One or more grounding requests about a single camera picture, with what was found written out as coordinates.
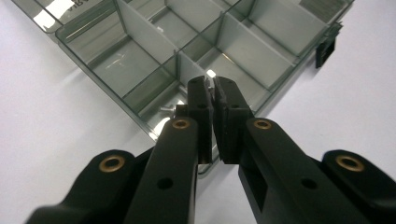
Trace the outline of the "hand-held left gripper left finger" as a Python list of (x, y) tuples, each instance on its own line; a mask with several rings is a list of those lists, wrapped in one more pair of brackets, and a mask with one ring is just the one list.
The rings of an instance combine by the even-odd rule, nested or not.
[(187, 103), (176, 106), (177, 117), (189, 117), (198, 124), (198, 163), (212, 162), (212, 97), (204, 76), (188, 82)]

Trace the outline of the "clear grey plastic organizer box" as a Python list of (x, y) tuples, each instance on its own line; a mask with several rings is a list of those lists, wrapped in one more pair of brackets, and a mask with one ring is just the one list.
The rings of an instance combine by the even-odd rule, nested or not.
[(194, 77), (235, 81), (263, 111), (332, 54), (354, 0), (12, 0), (152, 138)]

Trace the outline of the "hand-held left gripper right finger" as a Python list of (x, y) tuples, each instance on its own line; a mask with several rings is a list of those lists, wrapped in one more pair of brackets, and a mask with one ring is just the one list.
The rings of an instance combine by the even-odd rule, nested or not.
[(242, 154), (244, 126), (253, 114), (233, 80), (215, 77), (214, 84), (213, 128), (219, 157), (226, 164), (237, 164)]

